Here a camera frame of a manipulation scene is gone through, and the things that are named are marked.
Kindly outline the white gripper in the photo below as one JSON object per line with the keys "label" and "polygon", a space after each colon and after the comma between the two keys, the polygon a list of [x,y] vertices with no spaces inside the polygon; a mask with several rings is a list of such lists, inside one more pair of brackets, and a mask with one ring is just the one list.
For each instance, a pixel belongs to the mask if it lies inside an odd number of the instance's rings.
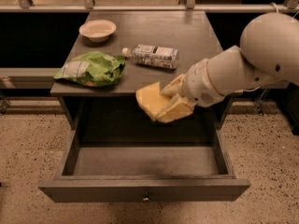
{"label": "white gripper", "polygon": [[172,98],[157,113],[158,121],[169,123],[182,119],[193,112],[195,104],[209,107],[224,100],[224,96],[212,86],[208,77],[207,62],[208,59],[204,59],[192,65],[185,75],[180,74],[160,91],[161,95]]}

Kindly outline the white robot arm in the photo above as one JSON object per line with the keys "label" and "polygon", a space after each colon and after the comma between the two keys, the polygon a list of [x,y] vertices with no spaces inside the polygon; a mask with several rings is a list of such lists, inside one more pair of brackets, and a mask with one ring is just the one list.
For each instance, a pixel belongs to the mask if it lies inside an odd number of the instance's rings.
{"label": "white robot arm", "polygon": [[170,100],[156,119],[185,118],[196,106],[209,107],[234,92],[280,80],[299,82],[299,20],[265,13],[246,26],[239,46],[192,65],[164,87],[161,94]]}

